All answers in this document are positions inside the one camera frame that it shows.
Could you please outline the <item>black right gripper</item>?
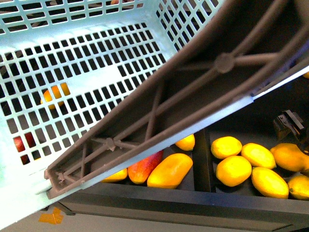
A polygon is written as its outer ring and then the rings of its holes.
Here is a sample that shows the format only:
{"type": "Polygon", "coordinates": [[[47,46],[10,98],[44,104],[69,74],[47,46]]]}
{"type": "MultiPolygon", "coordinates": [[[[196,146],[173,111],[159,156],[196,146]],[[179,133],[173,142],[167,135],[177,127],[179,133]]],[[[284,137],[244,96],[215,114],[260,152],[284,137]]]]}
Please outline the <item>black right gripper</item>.
{"type": "Polygon", "coordinates": [[[291,110],[282,111],[273,120],[273,126],[279,141],[283,140],[289,134],[292,134],[300,143],[304,141],[303,120],[296,112],[292,112],[291,110]]]}

